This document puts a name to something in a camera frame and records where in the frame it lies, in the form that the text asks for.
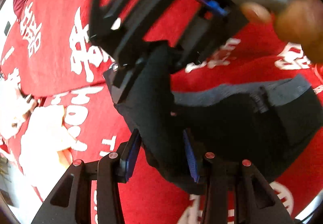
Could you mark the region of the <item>person's right hand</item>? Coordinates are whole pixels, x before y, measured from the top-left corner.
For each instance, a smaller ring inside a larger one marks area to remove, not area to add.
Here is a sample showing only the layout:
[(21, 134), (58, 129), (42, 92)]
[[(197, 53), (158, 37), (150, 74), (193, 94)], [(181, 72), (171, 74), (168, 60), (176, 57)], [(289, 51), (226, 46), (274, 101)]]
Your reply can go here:
[(279, 39), (300, 44), (304, 54), (315, 64), (322, 64), (322, 1), (292, 0), (278, 15), (265, 7), (248, 2), (240, 6), (244, 16), (253, 23), (273, 21)]

